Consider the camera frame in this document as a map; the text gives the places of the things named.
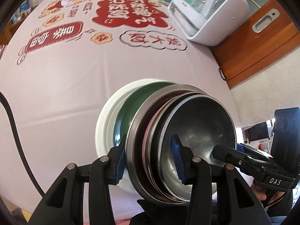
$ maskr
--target table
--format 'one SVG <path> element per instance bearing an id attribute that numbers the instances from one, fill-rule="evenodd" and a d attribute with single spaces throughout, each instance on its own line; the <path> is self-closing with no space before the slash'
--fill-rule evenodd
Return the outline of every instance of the table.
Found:
<path id="1" fill-rule="evenodd" d="M 158 0 L 44 0 L 0 61 L 27 161 L 46 192 L 64 167 L 96 158 L 95 126 L 108 98 L 127 83 L 157 78 L 194 85 L 239 120 L 209 48 L 188 41 Z M 27 176 L 0 108 L 0 193 L 32 212 L 41 197 Z M 141 211 L 139 196 L 111 187 L 116 219 Z M 87 193 L 84 204 L 87 206 Z"/>

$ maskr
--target red banner graphic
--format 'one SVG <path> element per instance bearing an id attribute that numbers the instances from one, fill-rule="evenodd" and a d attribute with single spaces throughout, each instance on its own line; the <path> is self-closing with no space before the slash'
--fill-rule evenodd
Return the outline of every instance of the red banner graphic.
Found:
<path id="1" fill-rule="evenodd" d="M 98 2 L 98 17 L 92 20 L 107 27 L 128 25 L 143 28 L 148 25 L 166 28 L 168 24 L 163 18 L 169 18 L 157 10 L 147 0 L 102 0 Z"/>
<path id="2" fill-rule="evenodd" d="M 82 31 L 83 22 L 76 21 L 48 29 L 34 35 L 27 43 L 24 53 L 75 37 Z"/>

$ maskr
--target screw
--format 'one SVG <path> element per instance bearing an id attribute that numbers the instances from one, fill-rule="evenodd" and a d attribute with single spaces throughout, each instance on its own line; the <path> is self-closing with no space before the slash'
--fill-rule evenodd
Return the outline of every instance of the screw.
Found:
<path id="1" fill-rule="evenodd" d="M 231 163 L 227 163 L 227 164 L 226 164 L 226 168 L 227 168 L 228 170 L 233 170 L 233 169 L 234 169 L 234 166 L 233 166 Z"/>
<path id="2" fill-rule="evenodd" d="M 101 162 L 107 162 L 108 160 L 109 160 L 108 156 L 102 156 L 102 157 L 100 157 L 100 161 Z"/>
<path id="3" fill-rule="evenodd" d="M 201 162 L 200 157 L 193 157 L 192 160 L 193 160 L 193 162 Z"/>
<path id="4" fill-rule="evenodd" d="M 75 168 L 75 164 L 74 163 L 69 163 L 68 165 L 67 165 L 67 168 L 69 169 L 69 170 L 72 170 L 72 169 L 74 169 Z"/>

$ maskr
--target television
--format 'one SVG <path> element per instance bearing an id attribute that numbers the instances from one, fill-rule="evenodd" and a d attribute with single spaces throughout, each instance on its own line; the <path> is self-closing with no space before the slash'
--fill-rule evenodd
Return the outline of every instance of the television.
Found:
<path id="1" fill-rule="evenodd" d="M 267 122 L 256 124 L 248 129 L 249 142 L 269 138 Z"/>

